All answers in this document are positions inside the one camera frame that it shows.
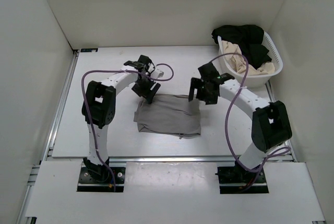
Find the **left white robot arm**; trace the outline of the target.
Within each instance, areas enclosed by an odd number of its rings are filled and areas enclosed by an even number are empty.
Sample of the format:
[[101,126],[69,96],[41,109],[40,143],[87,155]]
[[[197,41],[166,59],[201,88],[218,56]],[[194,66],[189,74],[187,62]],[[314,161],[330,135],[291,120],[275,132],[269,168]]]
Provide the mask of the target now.
[[102,81],[90,81],[81,87],[85,92],[81,109],[89,130],[89,155],[83,162],[92,178],[105,182],[112,174],[106,147],[108,125],[113,121],[116,109],[116,96],[133,84],[132,91],[151,104],[160,88],[157,83],[163,72],[157,70],[152,60],[141,55],[137,61],[127,61],[121,70],[112,71],[112,75]]

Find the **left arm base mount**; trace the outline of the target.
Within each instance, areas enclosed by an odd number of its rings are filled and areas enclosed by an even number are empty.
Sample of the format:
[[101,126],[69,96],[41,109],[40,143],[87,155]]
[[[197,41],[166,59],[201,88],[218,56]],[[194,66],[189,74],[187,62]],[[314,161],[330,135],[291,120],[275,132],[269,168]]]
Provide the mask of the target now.
[[84,164],[81,165],[77,192],[122,193],[124,191],[126,167],[111,167],[115,180],[109,175],[104,181],[95,180]]

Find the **grey trousers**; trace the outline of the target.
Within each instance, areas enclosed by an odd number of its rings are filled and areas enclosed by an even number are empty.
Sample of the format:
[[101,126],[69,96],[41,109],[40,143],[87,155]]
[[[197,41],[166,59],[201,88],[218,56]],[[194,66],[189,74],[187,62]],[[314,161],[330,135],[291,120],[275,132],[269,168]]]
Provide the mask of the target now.
[[193,138],[201,134],[201,115],[197,99],[187,95],[158,94],[149,104],[141,100],[134,113],[139,132]]

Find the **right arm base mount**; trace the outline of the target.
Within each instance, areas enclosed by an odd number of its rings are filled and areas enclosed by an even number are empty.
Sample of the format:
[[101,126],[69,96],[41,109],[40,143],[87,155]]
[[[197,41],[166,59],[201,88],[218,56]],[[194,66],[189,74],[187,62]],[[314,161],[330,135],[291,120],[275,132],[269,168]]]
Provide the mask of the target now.
[[217,167],[220,194],[268,194],[269,189],[264,170],[249,172],[239,165]]

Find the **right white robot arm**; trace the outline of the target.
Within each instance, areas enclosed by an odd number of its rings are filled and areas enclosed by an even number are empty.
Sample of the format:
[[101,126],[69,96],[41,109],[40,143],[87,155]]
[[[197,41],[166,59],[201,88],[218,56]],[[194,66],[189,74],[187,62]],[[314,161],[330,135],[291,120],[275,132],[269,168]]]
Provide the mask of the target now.
[[234,175],[237,180],[248,181],[266,160],[289,151],[288,147],[277,148],[292,137],[283,102],[269,102],[257,96],[232,75],[219,74],[211,62],[199,67],[198,71],[200,78],[190,80],[189,101],[196,98],[205,104],[217,104],[219,97],[222,97],[230,101],[227,114],[235,105],[252,121],[252,143],[240,157],[235,157],[238,166],[234,169]]

